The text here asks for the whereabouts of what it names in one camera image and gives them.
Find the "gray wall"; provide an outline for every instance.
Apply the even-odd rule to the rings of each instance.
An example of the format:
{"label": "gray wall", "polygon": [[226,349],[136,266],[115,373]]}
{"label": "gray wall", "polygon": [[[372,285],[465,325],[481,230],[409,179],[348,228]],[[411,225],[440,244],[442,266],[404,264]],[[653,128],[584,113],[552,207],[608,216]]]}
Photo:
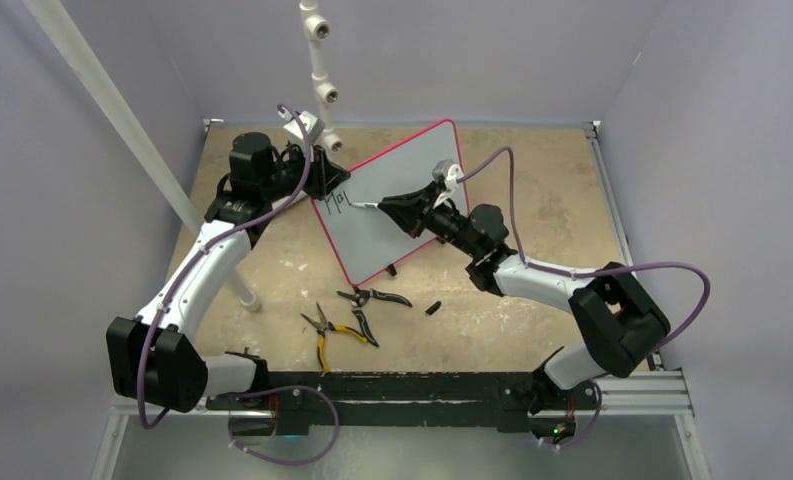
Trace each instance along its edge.
{"label": "gray wall", "polygon": [[[716,478],[793,478],[793,0],[671,0],[601,143],[637,262],[712,297],[667,350]],[[644,277],[674,321],[683,274]]]}
{"label": "gray wall", "polygon": [[[314,109],[298,0],[146,0],[202,111]],[[602,118],[666,0],[322,0],[338,120]]]}
{"label": "gray wall", "polygon": [[[145,5],[67,7],[180,180],[196,108]],[[158,288],[178,221],[21,2],[0,0],[0,478],[87,478],[104,331]]]}

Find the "white pole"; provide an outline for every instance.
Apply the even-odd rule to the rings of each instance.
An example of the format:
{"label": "white pole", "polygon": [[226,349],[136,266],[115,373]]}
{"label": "white pole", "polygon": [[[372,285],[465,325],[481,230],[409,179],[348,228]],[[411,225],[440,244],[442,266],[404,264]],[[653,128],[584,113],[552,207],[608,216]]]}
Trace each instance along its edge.
{"label": "white pole", "polygon": [[331,24],[319,12],[317,0],[301,0],[299,11],[305,26],[305,37],[308,39],[308,50],[311,54],[311,80],[314,93],[319,104],[319,118],[325,123],[320,136],[320,143],[332,152],[343,148],[343,140],[334,131],[334,118],[331,116],[331,104],[337,101],[337,88],[328,81],[328,70],[325,68],[325,53],[322,40],[331,33]]}
{"label": "white pole", "polygon": [[[198,236],[202,226],[202,217],[196,207],[190,203],[187,194],[175,180],[166,162],[160,156],[149,135],[128,107],[128,103],[114,85],[113,80],[105,71],[98,57],[93,53],[87,40],[78,30],[69,12],[60,0],[23,0],[43,31],[66,63],[78,75],[81,83],[102,109],[107,119],[137,157],[140,165],[149,174],[152,181],[160,189],[166,201],[181,217],[184,225]],[[235,272],[229,277],[229,283],[240,297],[240,302],[249,310],[257,309],[260,302],[255,294]]]}

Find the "red border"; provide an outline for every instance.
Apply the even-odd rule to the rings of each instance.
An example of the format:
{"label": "red border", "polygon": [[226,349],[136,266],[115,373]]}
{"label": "red border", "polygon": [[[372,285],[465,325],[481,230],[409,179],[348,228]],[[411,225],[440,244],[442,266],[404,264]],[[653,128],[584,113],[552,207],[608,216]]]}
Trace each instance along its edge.
{"label": "red border", "polygon": [[[452,129],[455,131],[455,146],[458,149],[458,163],[461,165],[461,169],[463,170],[464,161],[463,161],[463,159],[461,157],[461,142],[458,140],[458,126],[455,125],[455,122],[451,118],[444,118],[444,119],[440,120],[439,122],[435,122],[435,123],[425,127],[424,129],[422,129],[419,132],[411,135],[410,137],[402,140],[401,142],[396,143],[394,145],[391,145],[390,147],[388,147],[388,148],[382,150],[381,152],[373,155],[372,157],[370,157],[370,158],[358,163],[357,165],[354,165],[354,166],[350,167],[349,171],[350,172],[354,172],[355,170],[357,170],[357,169],[363,167],[364,165],[370,163],[371,161],[381,157],[382,155],[384,155],[385,153],[395,149],[396,147],[402,146],[402,145],[410,142],[411,140],[419,137],[423,133],[425,133],[425,132],[427,132],[427,131],[435,128],[435,127],[438,127],[438,126],[440,126],[440,125],[442,125],[444,123],[447,123],[447,122],[452,124]],[[470,196],[467,194],[467,184],[466,183],[462,183],[461,184],[461,188],[464,189],[464,198],[467,201],[467,211],[469,212],[470,211]],[[311,198],[311,205],[314,207],[314,212],[316,213],[317,218],[319,219],[319,223],[322,226],[322,231],[325,232],[325,236],[328,238],[328,243],[331,245],[331,250],[334,251],[334,256],[337,258],[337,263],[340,264],[340,269],[343,270],[343,276],[346,277],[346,281],[349,282],[349,285],[357,287],[358,285],[361,285],[361,284],[363,284],[365,282],[368,282],[373,277],[375,277],[376,275],[378,275],[379,273],[381,273],[381,272],[383,272],[383,271],[385,271],[387,269],[387,268],[382,268],[381,270],[373,273],[372,275],[370,275],[369,277],[361,280],[360,282],[352,283],[352,281],[349,279],[349,274],[346,273],[346,267],[343,265],[343,261],[340,260],[340,254],[337,253],[337,248],[334,247],[334,241],[331,240],[331,235],[328,234],[328,229],[325,228],[325,222],[323,222],[323,220],[322,220],[322,214],[320,214],[319,209],[316,206],[316,201],[313,198]],[[428,245],[429,243],[431,243],[433,241],[434,241],[434,239],[432,238],[431,240],[423,243],[422,245],[418,246],[417,248],[415,248],[415,249],[411,250],[410,252],[406,253],[402,258],[400,258],[399,260],[396,260],[393,263],[396,264],[396,263],[401,262],[402,260],[407,258],[409,255],[415,253],[417,250],[421,249],[422,247]]]}

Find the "gray floor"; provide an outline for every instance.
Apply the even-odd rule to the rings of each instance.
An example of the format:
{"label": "gray floor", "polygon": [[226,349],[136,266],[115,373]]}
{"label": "gray floor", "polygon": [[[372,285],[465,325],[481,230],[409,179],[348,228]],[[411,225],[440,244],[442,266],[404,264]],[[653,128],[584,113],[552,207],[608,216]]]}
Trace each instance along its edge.
{"label": "gray floor", "polygon": [[[251,129],[211,130],[191,198],[200,211],[213,199],[228,171],[233,138]],[[260,129],[283,145],[279,129]],[[341,129],[346,149],[336,159],[348,167],[398,142],[416,128]],[[588,144],[579,129],[459,129],[464,168],[469,171],[501,145],[517,155],[517,225],[526,253],[553,263],[602,266],[618,259],[610,220]],[[498,161],[470,180],[470,203],[507,207],[507,162]],[[182,230],[172,267],[193,237]],[[572,318],[533,302],[498,298],[475,290],[464,267],[468,258],[452,247],[429,245],[404,260],[394,279],[367,284],[408,297],[415,305],[365,307],[381,348],[331,335],[334,370],[503,371],[533,369],[553,350],[580,339]],[[240,264],[245,280],[262,297],[263,309],[248,313],[230,291],[217,296],[199,331],[202,354],[249,347],[273,370],[317,370],[316,333],[299,316],[315,313],[319,301],[334,323],[356,326],[348,303],[334,291],[349,288],[308,201],[277,217],[255,250]],[[442,308],[423,311],[435,300]]]}

